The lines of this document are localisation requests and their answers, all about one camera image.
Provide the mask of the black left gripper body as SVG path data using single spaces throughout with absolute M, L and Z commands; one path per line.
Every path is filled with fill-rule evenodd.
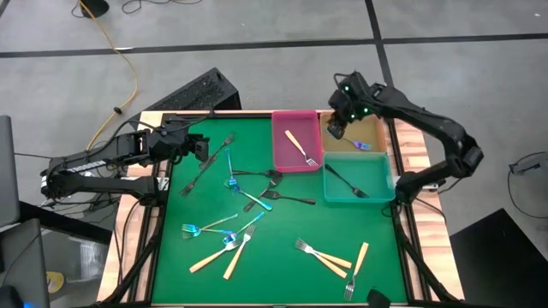
M 176 143 L 174 159 L 177 162 L 180 162 L 183 157 L 188 156 L 190 153 L 194 154 L 195 158 L 201 162 L 209 159 L 210 139 L 203 134 L 190 133 L 187 128 L 181 128 L 169 132 L 169 136 L 173 137 Z

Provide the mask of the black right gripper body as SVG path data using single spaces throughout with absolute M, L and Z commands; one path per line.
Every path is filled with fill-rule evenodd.
M 354 104 L 358 96 L 353 90 L 336 89 L 328 100 L 328 105 L 333 109 L 329 120 L 331 126 L 345 127 L 352 122 L 352 114 L 355 112 Z

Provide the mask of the iridescent rainbow fork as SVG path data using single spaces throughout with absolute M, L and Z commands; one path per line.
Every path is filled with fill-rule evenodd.
M 237 194 L 239 192 L 239 186 L 237 183 L 236 178 L 233 174 L 233 168 L 232 168 L 232 162 L 231 162 L 231 156 L 230 156 L 230 148 L 227 148 L 225 151 L 225 156 L 227 158 L 228 168 L 229 168 L 229 188 L 233 194 Z
M 204 227 L 197 227 L 196 225 L 193 225 L 193 224 L 183 224 L 182 225 L 182 231 L 187 232 L 187 233 L 195 234 L 195 233 L 198 233 L 199 231 L 209 229 L 210 227 L 216 226 L 216 225 L 221 224 L 223 222 L 227 222 L 228 220 L 235 219 L 237 217 L 238 217 L 238 214 L 235 213 L 231 216 L 227 216 L 227 217 L 222 218 L 220 220 L 217 220 L 215 222 L 211 222 L 211 223 L 205 225 Z
M 370 144 L 366 144 L 366 143 L 363 143 L 363 142 L 360 142 L 360 141 L 352 140 L 352 139 L 349 139 L 349 138 L 346 138 L 346 137 L 343 137 L 342 139 L 348 141 L 356 149 L 358 149 L 360 151 L 370 151 L 372 149 L 372 146 Z
M 189 231 L 183 231 L 182 232 L 182 238 L 187 240 L 187 239 L 191 239 L 191 238 L 194 238 L 194 237 L 197 237 L 203 233 L 214 233 L 214 234 L 226 234 L 226 235 L 231 235 L 233 234 L 232 231 L 230 230 L 224 230 L 224 229 L 198 229 L 196 231 L 193 231 L 193 232 L 189 232 Z
M 236 240 L 237 236 L 242 233 L 244 230 L 246 230 L 248 227 L 250 227 L 251 225 L 253 225 L 255 222 L 257 222 L 259 219 L 261 219 L 263 216 L 265 215 L 264 212 L 261 212 L 259 213 L 253 220 L 251 220 L 250 222 L 248 222 L 246 225 L 244 225 L 242 228 L 240 228 L 238 231 L 236 232 L 230 232 L 227 236 L 225 236 L 223 238 L 223 243 L 226 245 L 226 244 L 229 244 L 230 242 Z
M 245 192 L 239 188 L 239 186 L 233 181 L 225 181 L 224 185 L 234 194 L 241 194 L 245 196 L 246 198 L 250 199 L 250 202 L 244 206 L 243 211 L 249 212 L 256 204 L 260 205 L 264 210 L 270 211 L 272 210 L 272 206 L 270 204 L 267 204 L 263 201 L 261 201 L 259 198 L 254 197 L 248 192 Z

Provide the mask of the black metal fork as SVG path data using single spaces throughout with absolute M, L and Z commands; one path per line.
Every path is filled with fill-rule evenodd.
M 287 200 L 293 200 L 293 201 L 296 201 L 296 202 L 300 202 L 300 203 L 303 203 L 303 204 L 311 204 L 311 205 L 316 204 L 316 201 L 314 199 L 295 198 L 295 197 L 283 196 L 279 192 L 272 191 L 272 190 L 265 191 L 262 194 L 262 196 L 265 197 L 265 198 L 268 198 L 268 199 L 287 199 Z
M 264 175 L 269 178 L 282 177 L 283 174 L 274 169 L 267 169 L 266 171 L 244 171 L 244 170 L 234 170 L 232 175 Z
M 353 186 L 351 183 L 349 183 L 346 179 L 344 179 L 340 174 L 338 174 L 329 164 L 325 165 L 325 168 L 331 172 L 335 177 L 337 177 L 339 180 L 344 182 L 347 186 L 350 187 L 352 193 L 358 197 L 358 198 L 369 198 L 369 196 L 361 191 L 358 187 Z
M 276 176 L 274 178 L 271 178 L 270 179 L 270 182 L 268 184 L 268 186 L 264 189 L 263 192 L 261 192 L 258 196 L 255 197 L 255 199 L 252 199 L 244 208 L 243 208 L 243 211 L 244 212 L 249 212 L 253 206 L 255 204 L 257 204 L 259 202 L 259 200 L 263 197 L 263 195 L 265 194 L 266 191 L 268 191 L 269 189 L 277 186 L 281 181 L 282 181 L 282 176 Z
M 217 150 L 215 150 L 215 152 L 210 155 L 210 157 L 203 163 L 201 163 L 199 165 L 199 168 L 200 169 L 205 169 L 206 167 L 208 167 L 211 163 L 213 163 L 216 159 L 217 159 L 217 154 L 226 146 L 228 146 L 230 143 L 233 142 L 235 138 L 235 133 L 232 132 L 230 133 L 223 141 L 223 143 L 219 146 L 219 148 Z
M 182 196 L 188 196 L 194 189 L 200 177 L 213 165 L 213 161 L 205 163 L 200 172 L 179 192 Z

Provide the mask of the wooden handled silver fork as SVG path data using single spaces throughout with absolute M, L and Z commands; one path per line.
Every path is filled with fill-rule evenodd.
M 214 259 L 218 258 L 220 255 L 222 255 L 224 252 L 229 252 L 229 251 L 233 251 L 235 250 L 238 246 L 240 246 L 241 244 L 243 243 L 243 239 L 239 239 L 239 240 L 235 240 L 235 241 L 232 241 L 228 244 L 226 244 L 224 246 L 223 249 L 221 249 L 220 251 L 218 252 L 215 252 L 213 253 L 211 256 L 208 256 L 202 260 L 200 260 L 198 263 L 192 265 L 190 268 L 189 268 L 189 272 L 190 273 L 194 273 L 200 269 L 202 269 L 203 267 L 205 267 L 206 265 L 208 265 L 211 261 L 213 261 Z
M 306 163 L 309 165 L 309 166 L 313 166 L 313 167 L 318 167 L 319 165 L 311 158 L 307 155 L 307 153 L 305 152 L 304 148 L 301 146 L 301 144 L 299 143 L 299 141 L 297 140 L 297 138 L 289 131 L 289 130 L 285 130 L 284 131 L 286 137 L 289 139 L 289 141 L 299 150 L 299 152 L 303 155 L 303 157 L 305 158 L 305 161 Z
M 234 269 L 235 269 L 235 267 L 236 267 L 236 264 L 237 264 L 237 262 L 238 262 L 238 260 L 239 260 L 239 258 L 240 258 L 241 252 L 243 251 L 243 247 L 248 243 L 248 241 L 251 240 L 252 235 L 253 235 L 255 229 L 256 229 L 256 226 L 255 226 L 255 225 L 251 225 L 251 226 L 249 226 L 249 227 L 247 228 L 246 233 L 245 233 L 244 236 L 243 236 L 243 241 L 242 241 L 242 243 L 239 245 L 236 254 L 235 254 L 234 257 L 232 258 L 232 260 L 231 260 L 229 266 L 227 267 L 227 269 L 225 270 L 225 272 L 224 272 L 224 274 L 223 274 L 223 278 L 224 278 L 225 280 L 228 280 L 228 279 L 231 277 L 231 275 L 232 275 L 232 273 L 233 273 L 233 271 L 234 271 Z
M 350 269 L 352 267 L 352 264 L 349 261 L 332 256 L 330 254 L 326 254 L 326 253 L 314 250 L 310 245 L 308 245 L 304 240 L 300 238 L 296 240 L 295 247 L 301 251 L 304 251 L 305 253 L 309 253 L 314 256 L 319 256 L 325 260 L 328 260 L 329 262 L 333 264 L 342 266 L 343 268 Z
M 342 278 L 345 278 L 347 276 L 347 273 L 344 272 L 342 269 L 340 269 L 338 266 L 336 266 L 334 263 L 332 263 L 331 261 L 327 260 L 326 258 L 323 258 L 319 255 L 318 252 L 314 251 L 312 249 L 312 247 L 310 247 L 306 242 L 304 242 L 303 240 L 301 239 L 298 239 L 296 242 L 295 242 L 295 247 L 307 254 L 311 254 L 313 255 L 314 257 L 316 257 L 324 266 L 326 266 L 328 269 L 330 269 L 331 271 L 333 271 L 335 274 L 337 274 L 338 276 L 342 277 Z
M 369 247 L 369 244 L 366 242 L 363 242 L 360 247 L 360 251 L 354 267 L 354 272 L 352 274 L 351 279 L 348 281 L 348 283 L 345 286 L 345 292 L 343 295 L 343 299 L 345 301 L 350 301 L 352 299 L 354 289 L 355 289 L 355 279 L 356 279 L 356 276 L 359 274 L 360 268 L 364 262 L 368 247 Z

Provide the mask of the pink plastic bin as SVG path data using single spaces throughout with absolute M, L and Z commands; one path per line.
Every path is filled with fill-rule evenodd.
M 309 166 L 284 131 L 289 130 L 319 166 Z M 316 110 L 277 110 L 271 115 L 272 156 L 282 173 L 313 172 L 323 164 L 319 115 Z

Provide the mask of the teal plastic bin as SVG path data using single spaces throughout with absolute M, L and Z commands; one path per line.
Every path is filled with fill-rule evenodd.
M 356 197 L 349 186 L 329 172 L 329 164 L 369 198 Z M 324 196 L 329 202 L 384 204 L 395 197 L 390 159 L 381 152 L 326 152 L 324 154 Z

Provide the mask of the black computer case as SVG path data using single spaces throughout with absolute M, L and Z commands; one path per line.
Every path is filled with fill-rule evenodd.
M 145 111 L 184 110 L 241 110 L 241 99 L 236 87 L 212 68 L 185 86 L 150 105 Z

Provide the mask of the green table mat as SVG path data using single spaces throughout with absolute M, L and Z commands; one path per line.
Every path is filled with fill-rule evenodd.
M 232 168 L 266 171 L 273 166 L 271 123 L 267 119 L 209 120 L 193 131 L 210 139 L 213 151 L 235 133 L 230 148 Z M 243 208 L 250 199 L 234 195 L 224 182 L 229 180 L 225 152 L 200 177 L 188 196 L 179 192 L 199 173 L 194 157 L 185 157 L 172 170 L 170 196 L 156 268 L 152 301 L 156 304 L 339 304 L 346 280 L 317 258 L 298 250 L 304 240 L 315 249 L 355 261 L 363 242 L 369 244 L 365 260 L 355 279 L 353 299 L 366 301 L 376 289 L 391 301 L 406 299 L 400 258 L 391 219 L 380 204 L 331 203 L 324 196 L 321 171 L 286 174 L 278 186 L 283 196 L 310 198 L 316 204 L 279 199 L 272 210 L 256 204 Z M 261 193 L 268 180 L 264 175 L 234 175 L 241 190 L 253 196 Z M 224 248 L 226 234 L 203 233 L 182 238 L 182 225 L 197 227 L 231 216 L 209 229 L 238 231 L 259 213 L 265 215 L 253 225 L 252 238 L 243 247 L 228 280 L 223 274 L 238 247 L 224 252 L 194 273 L 189 268 Z

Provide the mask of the black rounded object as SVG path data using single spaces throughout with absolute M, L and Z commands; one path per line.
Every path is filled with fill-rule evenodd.
M 390 300 L 376 289 L 369 291 L 367 295 L 369 308 L 390 308 Z

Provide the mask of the black round stand base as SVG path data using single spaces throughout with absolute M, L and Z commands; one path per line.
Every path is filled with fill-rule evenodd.
M 106 0 L 79 0 L 79 6 L 82 15 L 86 18 L 100 17 L 110 9 Z

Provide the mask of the small grey device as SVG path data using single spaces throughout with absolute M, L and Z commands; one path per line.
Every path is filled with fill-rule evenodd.
M 523 175 L 525 172 L 537 169 L 539 164 L 536 161 L 522 161 L 513 163 L 509 166 L 509 171 L 514 175 Z

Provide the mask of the grey flat panel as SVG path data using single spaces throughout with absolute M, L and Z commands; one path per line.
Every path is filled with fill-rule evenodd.
M 38 219 L 0 232 L 0 308 L 50 308 Z
M 0 228 L 20 218 L 12 122 L 0 115 Z

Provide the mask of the yellow round sticker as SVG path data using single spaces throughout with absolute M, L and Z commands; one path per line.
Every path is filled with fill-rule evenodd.
M 64 285 L 65 278 L 61 272 L 47 271 L 46 282 L 48 287 L 48 293 L 57 293 Z

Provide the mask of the large black box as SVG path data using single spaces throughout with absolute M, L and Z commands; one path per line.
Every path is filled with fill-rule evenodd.
M 466 303 L 548 308 L 548 260 L 506 210 L 451 235 L 450 243 Z

